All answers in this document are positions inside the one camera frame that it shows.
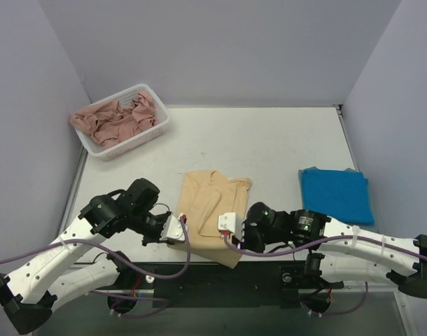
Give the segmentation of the yellow t shirt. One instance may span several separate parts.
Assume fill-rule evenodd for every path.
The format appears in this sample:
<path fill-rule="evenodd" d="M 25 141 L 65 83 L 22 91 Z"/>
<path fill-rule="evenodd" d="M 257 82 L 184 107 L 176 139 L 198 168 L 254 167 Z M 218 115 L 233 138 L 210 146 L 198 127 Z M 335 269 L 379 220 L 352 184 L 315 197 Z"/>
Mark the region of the yellow t shirt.
<path fill-rule="evenodd" d="M 244 217 L 251 186 L 249 178 L 228 178 L 215 170 L 185 174 L 176 212 L 187 216 L 191 253 L 231 269 L 237 266 L 242 255 L 225 245 L 218 217 L 230 212 Z"/>

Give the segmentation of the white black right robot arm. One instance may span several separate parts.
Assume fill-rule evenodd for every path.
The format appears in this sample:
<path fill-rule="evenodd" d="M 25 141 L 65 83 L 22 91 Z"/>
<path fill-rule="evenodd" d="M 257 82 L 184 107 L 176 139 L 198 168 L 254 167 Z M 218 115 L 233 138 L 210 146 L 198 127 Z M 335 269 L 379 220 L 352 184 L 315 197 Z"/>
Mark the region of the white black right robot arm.
<path fill-rule="evenodd" d="M 427 235 L 390 237 L 314 211 L 275 211 L 262 202 L 251 206 L 238 230 L 236 241 L 254 253 L 275 243 L 307 249 L 302 279 L 309 286 L 379 282 L 427 299 Z"/>

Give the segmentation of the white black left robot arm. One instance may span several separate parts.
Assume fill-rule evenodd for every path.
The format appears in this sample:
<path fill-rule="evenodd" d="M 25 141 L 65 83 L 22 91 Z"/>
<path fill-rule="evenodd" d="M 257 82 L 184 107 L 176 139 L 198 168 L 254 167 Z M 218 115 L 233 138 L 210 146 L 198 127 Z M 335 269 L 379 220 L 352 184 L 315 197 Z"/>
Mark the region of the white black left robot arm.
<path fill-rule="evenodd" d="M 31 253 L 32 259 L 8 273 L 0 273 L 0 304 L 20 335 L 41 327 L 63 304 L 90 291 L 111 286 L 126 288 L 137 268 L 120 252 L 107 251 L 97 262 L 76 272 L 67 270 L 88 251 L 101 247 L 126 229 L 159 242 L 169 212 L 153 215 L 160 190 L 145 178 L 126 190 L 93 197 L 50 245 Z"/>

